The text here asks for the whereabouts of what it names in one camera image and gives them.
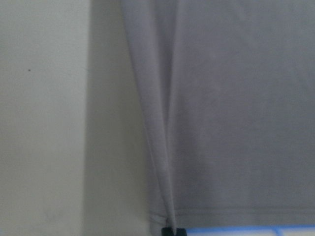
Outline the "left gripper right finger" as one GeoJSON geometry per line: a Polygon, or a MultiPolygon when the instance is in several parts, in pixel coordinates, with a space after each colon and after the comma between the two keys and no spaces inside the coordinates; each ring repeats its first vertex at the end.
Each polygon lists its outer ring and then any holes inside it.
{"type": "Polygon", "coordinates": [[[176,229],[176,236],[187,236],[186,229],[184,229],[184,228],[177,228],[176,229]]]}

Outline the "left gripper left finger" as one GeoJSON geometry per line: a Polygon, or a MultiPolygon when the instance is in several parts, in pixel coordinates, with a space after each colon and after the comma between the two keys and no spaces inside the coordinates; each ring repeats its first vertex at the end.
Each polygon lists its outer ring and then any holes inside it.
{"type": "Polygon", "coordinates": [[[170,227],[165,227],[161,229],[162,236],[173,236],[173,230],[170,227]]]}

